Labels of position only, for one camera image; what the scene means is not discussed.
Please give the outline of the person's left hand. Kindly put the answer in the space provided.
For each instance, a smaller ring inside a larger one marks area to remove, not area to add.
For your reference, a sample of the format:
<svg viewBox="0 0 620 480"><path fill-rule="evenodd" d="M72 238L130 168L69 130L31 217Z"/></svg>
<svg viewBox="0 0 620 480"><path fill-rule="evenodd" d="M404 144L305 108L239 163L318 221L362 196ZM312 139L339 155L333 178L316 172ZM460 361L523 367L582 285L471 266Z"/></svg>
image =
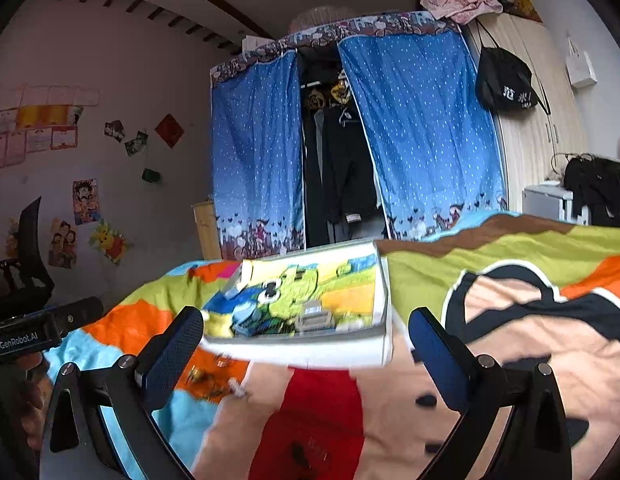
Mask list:
<svg viewBox="0 0 620 480"><path fill-rule="evenodd" d="M48 361L41 352L22 356L16 361L26 373L26 379L17 387L18 423L26 436L28 446L36 452L42 448L46 409L52 391L48 377Z"/></svg>

